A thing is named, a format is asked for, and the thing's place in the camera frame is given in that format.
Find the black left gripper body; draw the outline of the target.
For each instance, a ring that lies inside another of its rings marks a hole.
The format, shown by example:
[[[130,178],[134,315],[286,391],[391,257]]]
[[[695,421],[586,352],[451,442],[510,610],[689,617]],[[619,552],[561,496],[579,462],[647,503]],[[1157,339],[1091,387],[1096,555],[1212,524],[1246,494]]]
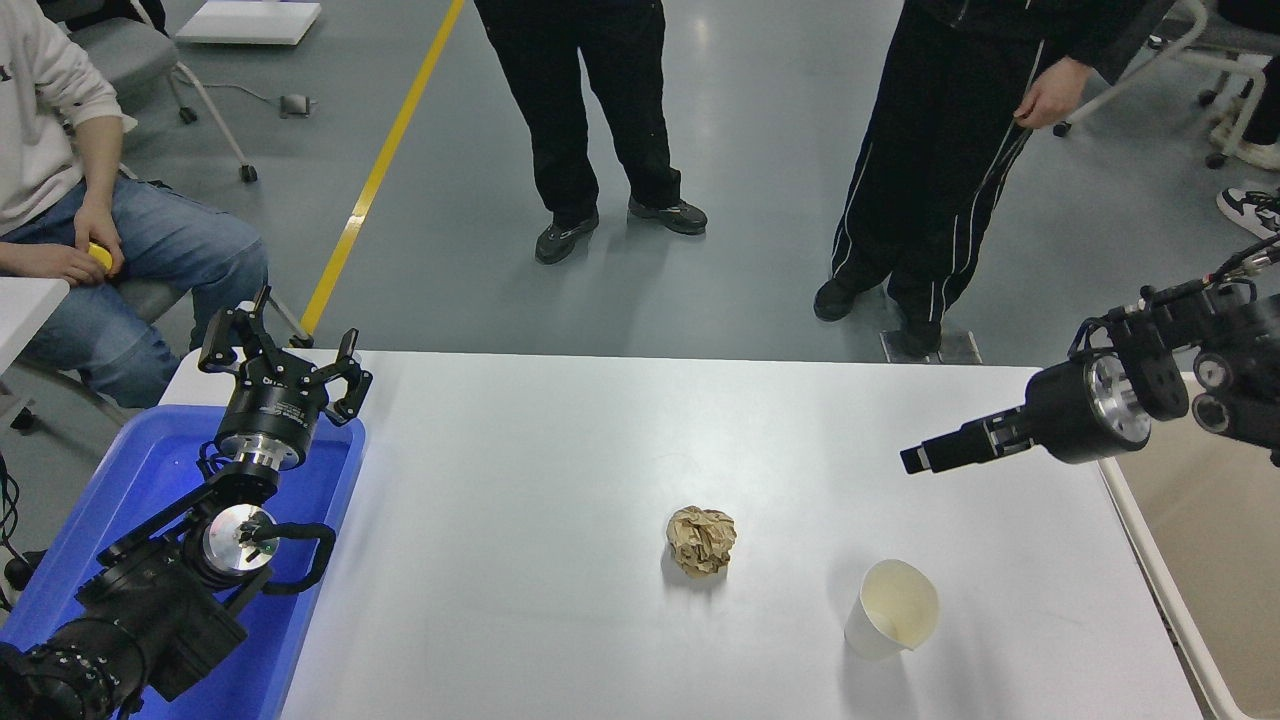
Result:
[[[279,380],[265,370],[241,366],[216,433],[220,451],[234,454],[244,439],[260,436],[292,454],[308,452],[319,415],[328,405],[328,392],[323,387],[300,388],[292,382],[289,375]]]

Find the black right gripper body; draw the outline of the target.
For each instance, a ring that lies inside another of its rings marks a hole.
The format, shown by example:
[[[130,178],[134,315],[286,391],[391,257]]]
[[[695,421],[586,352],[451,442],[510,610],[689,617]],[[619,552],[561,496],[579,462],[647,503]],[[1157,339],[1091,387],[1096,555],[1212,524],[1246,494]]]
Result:
[[[1103,456],[1091,388],[1097,360],[1085,355],[1060,363],[1036,373],[1027,384],[1024,414],[1030,437],[1061,462],[1083,464]]]

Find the person's left hand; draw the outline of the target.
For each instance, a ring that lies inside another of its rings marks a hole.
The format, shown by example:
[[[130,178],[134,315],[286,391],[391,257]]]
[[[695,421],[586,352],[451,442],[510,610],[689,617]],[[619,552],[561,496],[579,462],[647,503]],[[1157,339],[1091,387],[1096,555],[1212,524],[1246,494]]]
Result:
[[[1012,113],[1014,123],[1027,129],[1055,126],[1080,104],[1093,67],[1064,56],[1041,72]]]
[[[122,238],[108,205],[86,201],[73,215],[74,247],[87,249],[96,243],[111,255],[111,277],[123,270],[125,259],[122,251]]]

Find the person's right hand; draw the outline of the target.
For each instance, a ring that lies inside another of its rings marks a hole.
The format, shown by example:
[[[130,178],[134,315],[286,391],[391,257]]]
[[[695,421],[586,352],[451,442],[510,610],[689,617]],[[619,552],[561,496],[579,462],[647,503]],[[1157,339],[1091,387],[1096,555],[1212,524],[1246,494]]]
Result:
[[[111,255],[96,243],[87,249],[38,245],[33,251],[32,277],[61,279],[70,286],[101,284],[111,277]]]

